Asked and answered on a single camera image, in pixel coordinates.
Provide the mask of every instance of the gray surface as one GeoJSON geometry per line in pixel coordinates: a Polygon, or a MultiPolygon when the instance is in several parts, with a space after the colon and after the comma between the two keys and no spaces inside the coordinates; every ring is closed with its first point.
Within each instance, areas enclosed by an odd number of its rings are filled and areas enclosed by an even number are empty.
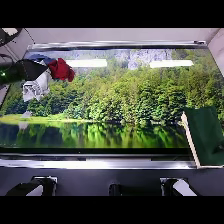
{"type": "Polygon", "coordinates": [[[148,189],[157,195],[160,177],[189,178],[201,195],[224,195],[224,169],[204,170],[64,170],[32,168],[0,168],[0,195],[32,176],[51,175],[58,178],[56,195],[107,196],[108,187],[117,182],[127,187],[148,189]]]}

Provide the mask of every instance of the water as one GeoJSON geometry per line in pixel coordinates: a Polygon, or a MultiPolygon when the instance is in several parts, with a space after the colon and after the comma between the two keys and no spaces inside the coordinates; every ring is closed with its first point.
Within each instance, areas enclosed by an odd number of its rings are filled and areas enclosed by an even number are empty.
{"type": "Polygon", "coordinates": [[[0,146],[31,148],[188,148],[184,129],[130,124],[0,123],[0,146]]]}

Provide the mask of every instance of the large display screen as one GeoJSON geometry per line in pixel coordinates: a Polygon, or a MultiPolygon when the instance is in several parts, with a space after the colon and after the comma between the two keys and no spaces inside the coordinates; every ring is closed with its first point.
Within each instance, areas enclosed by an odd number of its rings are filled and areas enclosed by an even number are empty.
{"type": "Polygon", "coordinates": [[[181,153],[189,148],[184,107],[214,105],[224,122],[224,78],[208,49],[35,51],[25,58],[33,54],[73,63],[76,76],[49,83],[40,101],[23,101],[24,82],[11,85],[0,110],[0,146],[8,152],[181,153]],[[89,66],[93,59],[98,64],[89,66]],[[27,111],[32,116],[24,118],[27,111]]]}

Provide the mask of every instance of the white cloth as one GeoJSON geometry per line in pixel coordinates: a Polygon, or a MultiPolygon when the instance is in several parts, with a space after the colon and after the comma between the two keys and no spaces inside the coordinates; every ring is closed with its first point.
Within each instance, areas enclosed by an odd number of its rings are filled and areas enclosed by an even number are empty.
{"type": "Polygon", "coordinates": [[[50,92],[48,83],[52,80],[51,71],[48,68],[36,80],[27,81],[23,85],[24,102],[36,98],[38,101],[50,92]]]}

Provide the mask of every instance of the green book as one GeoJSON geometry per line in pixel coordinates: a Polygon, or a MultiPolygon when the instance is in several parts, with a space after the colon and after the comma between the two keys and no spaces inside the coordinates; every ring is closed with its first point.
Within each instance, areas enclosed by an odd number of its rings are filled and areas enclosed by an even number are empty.
{"type": "Polygon", "coordinates": [[[181,118],[197,167],[223,167],[224,136],[215,107],[185,108],[181,118]]]}

